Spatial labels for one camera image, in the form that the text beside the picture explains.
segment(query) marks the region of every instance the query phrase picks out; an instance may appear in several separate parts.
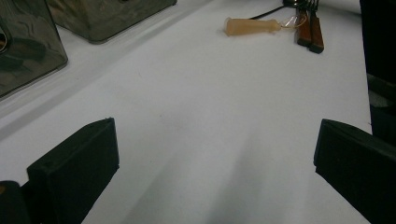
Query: white tabletop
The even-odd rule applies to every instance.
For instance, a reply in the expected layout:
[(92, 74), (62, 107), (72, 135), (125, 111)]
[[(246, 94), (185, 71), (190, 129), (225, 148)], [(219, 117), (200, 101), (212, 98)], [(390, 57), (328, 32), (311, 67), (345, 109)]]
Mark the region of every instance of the white tabletop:
[(322, 2), (321, 54), (222, 32), (275, 0), (179, 0), (103, 45), (59, 28), (69, 64), (0, 102), (0, 180), (112, 117), (120, 169), (86, 224), (368, 223), (313, 164), (322, 119), (371, 132), (359, 1)]

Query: tan plastic tube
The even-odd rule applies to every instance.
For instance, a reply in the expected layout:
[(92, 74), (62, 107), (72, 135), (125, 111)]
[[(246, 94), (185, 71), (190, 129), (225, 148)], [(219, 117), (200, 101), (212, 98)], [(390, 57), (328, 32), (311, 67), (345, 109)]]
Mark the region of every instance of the tan plastic tube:
[(226, 35), (248, 35), (261, 32), (274, 32), (281, 29), (276, 20), (255, 21), (249, 19), (231, 19), (225, 21)]

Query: wooden handle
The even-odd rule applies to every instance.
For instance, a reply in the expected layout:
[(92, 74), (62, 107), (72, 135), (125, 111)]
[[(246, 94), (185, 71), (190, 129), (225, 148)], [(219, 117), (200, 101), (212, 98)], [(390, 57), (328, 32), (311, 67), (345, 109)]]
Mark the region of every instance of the wooden handle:
[(297, 9), (300, 21), (305, 19), (305, 22), (297, 27), (297, 44), (301, 46), (308, 47), (311, 42), (311, 27), (309, 25), (308, 14), (306, 13), (305, 9)]
[(320, 22), (315, 12), (311, 12), (311, 36), (312, 44), (309, 50), (315, 53), (321, 53), (324, 50), (323, 37), (320, 30)]
[(261, 32), (274, 32), (281, 29), (276, 20), (254, 21), (249, 19), (227, 19), (225, 24), (226, 35), (247, 35)]

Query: plastic container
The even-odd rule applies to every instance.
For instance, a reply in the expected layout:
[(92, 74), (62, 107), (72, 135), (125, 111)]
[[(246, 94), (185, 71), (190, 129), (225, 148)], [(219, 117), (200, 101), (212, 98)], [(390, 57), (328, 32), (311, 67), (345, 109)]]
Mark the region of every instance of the plastic container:
[(0, 97), (66, 64), (45, 0), (0, 0)]
[(93, 44), (174, 5), (177, 0), (47, 0), (55, 23)]

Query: white table surface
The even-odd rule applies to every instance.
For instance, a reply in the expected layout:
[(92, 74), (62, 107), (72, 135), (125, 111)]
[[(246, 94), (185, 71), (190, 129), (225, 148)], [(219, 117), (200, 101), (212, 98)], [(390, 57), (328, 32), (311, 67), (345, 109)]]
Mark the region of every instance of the white table surface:
[(359, 1), (322, 0), (321, 54), (222, 32), (280, 4), (179, 0), (103, 45), (59, 28), (69, 64), (0, 102), (0, 180), (112, 117), (120, 169), (86, 224), (368, 223), (313, 164), (322, 119), (371, 132)]

